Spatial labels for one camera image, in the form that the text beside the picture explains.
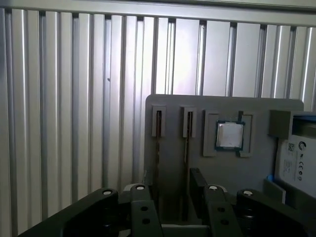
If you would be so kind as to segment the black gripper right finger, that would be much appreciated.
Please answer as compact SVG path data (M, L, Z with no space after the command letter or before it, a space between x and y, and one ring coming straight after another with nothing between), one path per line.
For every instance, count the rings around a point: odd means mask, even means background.
M239 190L235 196L209 185L190 168L190 196L197 217L212 237L314 237L316 221L265 194Z

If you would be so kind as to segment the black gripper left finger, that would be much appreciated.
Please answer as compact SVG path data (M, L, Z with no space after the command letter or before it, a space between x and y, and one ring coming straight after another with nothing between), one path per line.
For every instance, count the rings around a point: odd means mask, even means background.
M133 237L160 237L162 227L152 197L153 175L118 193L100 188L39 224L22 237L117 237L130 230Z

